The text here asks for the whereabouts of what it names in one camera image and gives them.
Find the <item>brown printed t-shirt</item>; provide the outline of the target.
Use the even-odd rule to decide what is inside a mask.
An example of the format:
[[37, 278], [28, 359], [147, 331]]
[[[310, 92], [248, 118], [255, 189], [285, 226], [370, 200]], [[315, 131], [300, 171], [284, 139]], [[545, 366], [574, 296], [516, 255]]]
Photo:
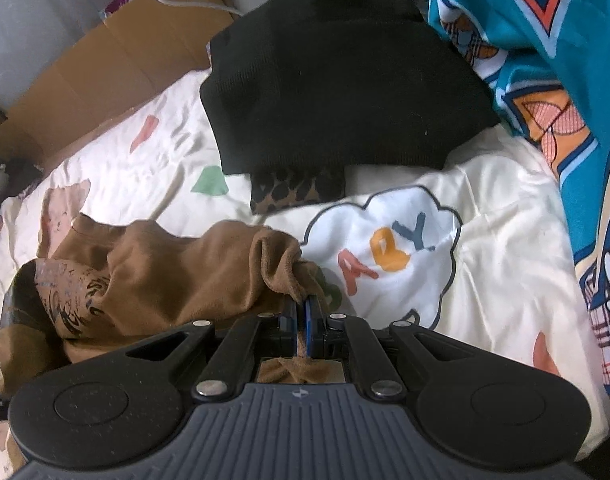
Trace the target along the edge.
[[198, 238], [156, 222], [106, 226], [81, 214], [49, 258], [18, 270], [0, 321], [0, 393], [195, 320], [230, 326], [286, 300], [326, 299], [296, 238], [220, 221]]

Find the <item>leopard print folded garment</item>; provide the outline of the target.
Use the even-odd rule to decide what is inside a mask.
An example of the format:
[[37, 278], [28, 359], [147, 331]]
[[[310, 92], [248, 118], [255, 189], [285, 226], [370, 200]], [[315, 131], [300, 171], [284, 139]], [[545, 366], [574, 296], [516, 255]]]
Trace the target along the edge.
[[250, 175], [250, 212], [258, 216], [331, 203], [344, 197], [343, 168], [282, 168]]

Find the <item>cream bear print bedsheet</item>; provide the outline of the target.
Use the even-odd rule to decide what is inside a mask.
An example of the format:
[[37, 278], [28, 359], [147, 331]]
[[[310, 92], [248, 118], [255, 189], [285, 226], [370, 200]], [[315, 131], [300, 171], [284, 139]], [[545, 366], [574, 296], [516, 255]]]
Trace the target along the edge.
[[[0, 312], [18, 267], [55, 250], [76, 212], [114, 226], [151, 218], [190, 237], [220, 220], [257, 222], [250, 181], [220, 171], [204, 78], [183, 76], [4, 204]], [[527, 143], [492, 128], [444, 171], [354, 167], [344, 200], [266, 223], [302, 242], [331, 308], [375, 328], [405, 318], [569, 380], [591, 411], [579, 456], [610, 471], [610, 399], [558, 186]]]

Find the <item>black folded garment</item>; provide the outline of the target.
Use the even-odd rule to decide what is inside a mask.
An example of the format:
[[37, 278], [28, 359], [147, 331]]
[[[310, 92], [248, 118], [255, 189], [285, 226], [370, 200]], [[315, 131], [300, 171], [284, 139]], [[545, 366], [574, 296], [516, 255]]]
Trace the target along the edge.
[[210, 59], [201, 99], [225, 174], [437, 169], [499, 121], [413, 0], [269, 0], [217, 34]]

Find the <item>brown cardboard sheet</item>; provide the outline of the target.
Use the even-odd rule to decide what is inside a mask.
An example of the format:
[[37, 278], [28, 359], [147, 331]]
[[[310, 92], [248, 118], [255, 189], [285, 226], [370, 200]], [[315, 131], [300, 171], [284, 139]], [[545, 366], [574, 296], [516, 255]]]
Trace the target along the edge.
[[53, 167], [191, 70], [209, 66], [209, 40], [233, 21], [222, 10], [134, 0], [38, 76], [0, 124], [0, 158]]

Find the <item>teal cartoon print blanket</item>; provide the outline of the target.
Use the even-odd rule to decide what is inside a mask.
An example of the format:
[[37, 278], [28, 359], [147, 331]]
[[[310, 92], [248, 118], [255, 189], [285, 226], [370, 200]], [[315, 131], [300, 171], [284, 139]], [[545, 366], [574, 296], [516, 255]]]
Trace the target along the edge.
[[559, 182], [610, 395], [610, 0], [430, 0], [428, 21]]

